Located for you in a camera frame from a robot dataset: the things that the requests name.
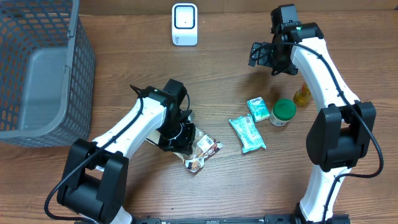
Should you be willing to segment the green lid jar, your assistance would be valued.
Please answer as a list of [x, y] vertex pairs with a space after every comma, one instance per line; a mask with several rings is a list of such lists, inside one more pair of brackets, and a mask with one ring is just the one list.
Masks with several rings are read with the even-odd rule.
[[278, 100], [270, 112], [269, 121], [274, 126], [285, 126], [296, 114], [295, 103], [289, 99]]

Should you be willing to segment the teal tissue pack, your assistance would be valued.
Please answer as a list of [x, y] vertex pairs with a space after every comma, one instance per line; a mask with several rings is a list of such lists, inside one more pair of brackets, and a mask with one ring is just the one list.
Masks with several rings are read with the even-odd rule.
[[269, 119], [270, 112], [264, 99], [259, 96], [247, 101], [248, 109], [252, 115], [253, 120], [258, 123], [265, 119]]

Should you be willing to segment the brown snack pouch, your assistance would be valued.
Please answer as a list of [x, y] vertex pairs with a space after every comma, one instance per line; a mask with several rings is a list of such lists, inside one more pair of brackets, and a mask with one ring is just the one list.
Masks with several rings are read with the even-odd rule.
[[[192, 110], [181, 111], [180, 115], [182, 116], [180, 123], [181, 133], [182, 124], [193, 123], [194, 115]], [[146, 141], [158, 147], [157, 143], [159, 142], [160, 136], [162, 135], [158, 131], [154, 131], [146, 138]], [[216, 154], [222, 147], [223, 144], [220, 141], [210, 137], [201, 129], [196, 127], [195, 140], [192, 145], [193, 153], [190, 155], [176, 152], [172, 153], [182, 160], [187, 170], [196, 173], [203, 168], [205, 161]]]

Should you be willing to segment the teal snack bar wrapper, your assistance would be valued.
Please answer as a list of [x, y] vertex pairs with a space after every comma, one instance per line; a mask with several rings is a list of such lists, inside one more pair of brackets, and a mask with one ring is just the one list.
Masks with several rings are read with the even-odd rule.
[[266, 144], [250, 114], [240, 116], [236, 119], [230, 119], [229, 123], [243, 144], [242, 152], [244, 154], [260, 148], [266, 148]]

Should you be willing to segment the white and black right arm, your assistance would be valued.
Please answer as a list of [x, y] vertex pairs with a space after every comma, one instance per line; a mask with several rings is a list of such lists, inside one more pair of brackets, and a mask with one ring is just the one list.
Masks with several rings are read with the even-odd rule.
[[271, 12], [272, 42], [253, 43], [250, 66], [272, 69], [272, 75], [301, 73], [317, 106], [318, 115], [306, 138], [307, 154], [313, 163], [305, 195], [291, 215], [266, 215], [265, 223], [349, 223], [348, 215], [333, 213], [334, 201], [347, 177], [373, 143], [379, 167], [364, 179], [379, 175], [384, 166], [382, 152], [372, 134], [376, 109], [361, 102], [335, 67], [319, 26], [299, 21], [294, 4]]

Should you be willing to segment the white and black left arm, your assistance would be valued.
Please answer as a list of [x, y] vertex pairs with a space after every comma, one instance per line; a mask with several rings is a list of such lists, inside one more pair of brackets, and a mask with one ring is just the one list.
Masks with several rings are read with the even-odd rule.
[[56, 196], [58, 204], [77, 215], [75, 223], [132, 223], [123, 205], [129, 160], [154, 133], [154, 144], [165, 152], [190, 155], [195, 139], [191, 110], [181, 110], [187, 97], [183, 83], [170, 79], [163, 89], [132, 87], [137, 101], [113, 128], [92, 142], [77, 139], [70, 147], [61, 181], [49, 193], [44, 209]]

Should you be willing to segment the yellow liquid bottle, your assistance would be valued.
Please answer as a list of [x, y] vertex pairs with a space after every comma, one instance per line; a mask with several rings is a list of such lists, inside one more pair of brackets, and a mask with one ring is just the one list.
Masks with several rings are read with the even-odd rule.
[[293, 97], [293, 102], [298, 106], [306, 106], [309, 101], [312, 99], [312, 94], [307, 86], [304, 83], [296, 92]]

